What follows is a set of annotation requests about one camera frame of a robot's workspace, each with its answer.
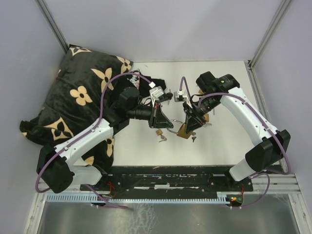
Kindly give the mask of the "large brass padlock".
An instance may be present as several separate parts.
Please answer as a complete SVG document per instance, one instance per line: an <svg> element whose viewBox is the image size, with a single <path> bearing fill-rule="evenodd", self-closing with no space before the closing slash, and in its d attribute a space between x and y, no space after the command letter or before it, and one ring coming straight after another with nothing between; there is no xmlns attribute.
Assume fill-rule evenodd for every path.
<svg viewBox="0 0 312 234"><path fill-rule="evenodd" d="M186 132L186 124L184 122L182 122L180 120L176 120L176 119L171 119L170 122L181 124L181 126L177 132L167 128L167 131L169 131L170 133L173 133L177 137L181 137L183 139L189 139L190 136L193 136L193 131Z"/></svg>

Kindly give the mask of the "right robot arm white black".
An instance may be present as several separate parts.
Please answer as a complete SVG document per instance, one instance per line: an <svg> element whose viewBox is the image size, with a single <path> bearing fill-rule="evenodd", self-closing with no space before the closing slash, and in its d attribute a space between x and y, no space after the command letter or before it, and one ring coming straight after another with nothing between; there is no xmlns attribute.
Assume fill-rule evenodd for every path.
<svg viewBox="0 0 312 234"><path fill-rule="evenodd" d="M201 90L198 101L193 101L189 89L180 88L174 95L176 102L183 103L186 115L184 133L189 134L207 124L205 115L222 104L242 125L253 144L245 157L225 173L224 186L228 190L236 190L242 180L264 171L290 174L291 166L286 154L290 133L269 123L247 99L232 75L216 78L211 72L206 72L197 78L196 84Z"/></svg>

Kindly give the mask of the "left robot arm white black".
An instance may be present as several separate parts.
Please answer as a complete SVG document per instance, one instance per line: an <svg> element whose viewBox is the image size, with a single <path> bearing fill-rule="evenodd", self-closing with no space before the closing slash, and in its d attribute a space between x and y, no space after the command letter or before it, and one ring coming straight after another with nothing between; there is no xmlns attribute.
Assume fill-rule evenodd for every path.
<svg viewBox="0 0 312 234"><path fill-rule="evenodd" d="M76 165L76 162L99 143L127 127L131 119L146 120L154 129L173 128L161 110L162 102L172 97L172 93L165 93L158 86L150 90L150 105L143 105L137 88L124 88L116 101L85 130L64 143L41 148L37 164L39 178L56 194L71 185L88 184L97 190L105 189L108 178L102 175L103 170L95 166Z"/></svg>

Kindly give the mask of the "small padlock key bunch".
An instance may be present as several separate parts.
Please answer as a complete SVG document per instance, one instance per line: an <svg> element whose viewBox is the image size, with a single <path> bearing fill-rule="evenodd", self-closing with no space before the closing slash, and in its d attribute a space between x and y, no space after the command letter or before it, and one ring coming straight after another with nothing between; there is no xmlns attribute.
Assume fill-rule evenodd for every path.
<svg viewBox="0 0 312 234"><path fill-rule="evenodd" d="M164 141L167 141L167 138L163 135L160 136L160 141L159 142L164 142Z"/></svg>

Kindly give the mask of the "small brass padlock long shackle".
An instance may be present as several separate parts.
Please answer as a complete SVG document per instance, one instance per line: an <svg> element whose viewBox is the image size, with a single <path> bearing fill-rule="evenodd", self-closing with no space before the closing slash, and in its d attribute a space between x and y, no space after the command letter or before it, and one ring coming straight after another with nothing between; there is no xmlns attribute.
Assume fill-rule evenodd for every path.
<svg viewBox="0 0 312 234"><path fill-rule="evenodd" d="M161 135L163 134L163 131L162 131L161 129L158 129L158 130L156 131L156 134L157 134L158 136L161 136Z"/></svg>

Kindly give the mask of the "medium brass padlock long shackle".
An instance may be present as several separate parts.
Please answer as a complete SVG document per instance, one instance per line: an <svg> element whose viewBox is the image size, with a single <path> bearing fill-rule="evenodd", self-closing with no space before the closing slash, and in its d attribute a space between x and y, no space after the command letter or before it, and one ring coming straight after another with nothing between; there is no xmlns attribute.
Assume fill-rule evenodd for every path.
<svg viewBox="0 0 312 234"><path fill-rule="evenodd" d="M207 122L210 122L211 120L211 116L214 116L215 115L215 109L212 109L210 112L206 113L204 115L204 119L207 121Z"/></svg>

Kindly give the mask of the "black padlock with keys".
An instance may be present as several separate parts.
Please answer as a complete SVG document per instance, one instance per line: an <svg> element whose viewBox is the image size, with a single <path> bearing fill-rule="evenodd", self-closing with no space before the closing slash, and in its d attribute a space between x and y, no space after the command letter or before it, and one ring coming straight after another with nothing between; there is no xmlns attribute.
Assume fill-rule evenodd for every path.
<svg viewBox="0 0 312 234"><path fill-rule="evenodd" d="M163 99L161 102L167 102L167 104L169 105L172 98L173 98L173 93L171 92L171 90L169 90L169 92L163 95Z"/></svg>

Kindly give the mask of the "black printed garment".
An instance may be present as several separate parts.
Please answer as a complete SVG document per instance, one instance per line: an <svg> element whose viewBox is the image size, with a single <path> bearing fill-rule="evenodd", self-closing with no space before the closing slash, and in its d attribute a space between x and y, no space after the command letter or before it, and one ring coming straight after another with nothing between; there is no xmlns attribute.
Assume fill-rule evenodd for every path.
<svg viewBox="0 0 312 234"><path fill-rule="evenodd" d="M151 87L149 86L149 83L141 77L135 75L121 76L113 81L112 84L113 90L111 91L111 94L105 94L105 96L109 98L110 101L117 100L120 93L127 87L137 88L142 98L147 98L150 96L149 90Z"/></svg>

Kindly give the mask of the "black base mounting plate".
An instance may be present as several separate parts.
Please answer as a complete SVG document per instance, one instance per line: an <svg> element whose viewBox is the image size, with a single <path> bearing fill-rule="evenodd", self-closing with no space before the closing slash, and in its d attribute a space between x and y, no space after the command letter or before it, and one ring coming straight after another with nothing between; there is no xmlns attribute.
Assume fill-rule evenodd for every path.
<svg viewBox="0 0 312 234"><path fill-rule="evenodd" d="M113 166L93 186L115 198L214 198L254 190L250 179L232 182L228 166Z"/></svg>

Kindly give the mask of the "black floral pillow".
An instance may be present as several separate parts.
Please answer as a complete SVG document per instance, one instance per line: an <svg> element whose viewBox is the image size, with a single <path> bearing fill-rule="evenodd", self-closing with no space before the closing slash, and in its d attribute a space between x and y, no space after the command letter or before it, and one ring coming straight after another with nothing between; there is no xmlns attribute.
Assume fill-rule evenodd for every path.
<svg viewBox="0 0 312 234"><path fill-rule="evenodd" d="M71 46L59 66L38 116L19 129L30 141L55 146L89 127L100 115L102 94L111 94L116 75L129 72L133 62L119 56Z"/></svg>

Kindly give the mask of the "right aluminium corner post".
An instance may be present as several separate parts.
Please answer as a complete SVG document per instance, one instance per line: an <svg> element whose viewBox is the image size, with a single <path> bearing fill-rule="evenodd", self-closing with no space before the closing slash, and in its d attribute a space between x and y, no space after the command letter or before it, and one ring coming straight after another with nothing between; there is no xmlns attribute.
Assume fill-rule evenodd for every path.
<svg viewBox="0 0 312 234"><path fill-rule="evenodd" d="M254 69L256 65L258 64L262 54L264 53L266 47L268 46L269 42L273 38L276 30L281 24L283 18L285 17L292 3L293 3L293 0L281 1L252 59L248 62L250 70Z"/></svg>

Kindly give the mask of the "aluminium corner post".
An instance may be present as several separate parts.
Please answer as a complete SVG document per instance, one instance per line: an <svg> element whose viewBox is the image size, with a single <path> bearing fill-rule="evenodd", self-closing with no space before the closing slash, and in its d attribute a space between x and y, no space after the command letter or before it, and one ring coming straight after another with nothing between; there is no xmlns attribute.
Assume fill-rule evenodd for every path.
<svg viewBox="0 0 312 234"><path fill-rule="evenodd" d="M69 44L65 39L65 36L63 35L61 29L57 25L49 7L45 0L35 0L36 4L38 5L42 15L46 19L49 27L51 28L52 32L54 33L55 38L59 42L62 50L64 53L67 53L69 49Z"/></svg>
<svg viewBox="0 0 312 234"><path fill-rule="evenodd" d="M293 3L293 0L281 1L252 59L248 62L250 70L254 69L256 65L258 64L262 54L264 53L266 47L268 46L269 42L273 38L276 30L281 24L283 18L285 17L292 3Z"/></svg>

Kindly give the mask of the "left aluminium corner post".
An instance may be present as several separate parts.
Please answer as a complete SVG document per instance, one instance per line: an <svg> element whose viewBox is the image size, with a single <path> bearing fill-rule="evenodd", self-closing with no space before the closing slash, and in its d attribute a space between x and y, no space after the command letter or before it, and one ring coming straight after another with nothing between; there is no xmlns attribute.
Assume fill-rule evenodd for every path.
<svg viewBox="0 0 312 234"><path fill-rule="evenodd" d="M69 44L65 39L65 36L63 35L61 29L57 25L49 7L45 0L35 0L36 4L38 5L42 15L46 19L49 27L51 28L52 32L54 33L55 38L59 42L62 50L64 53L67 53L69 49Z"/></svg>

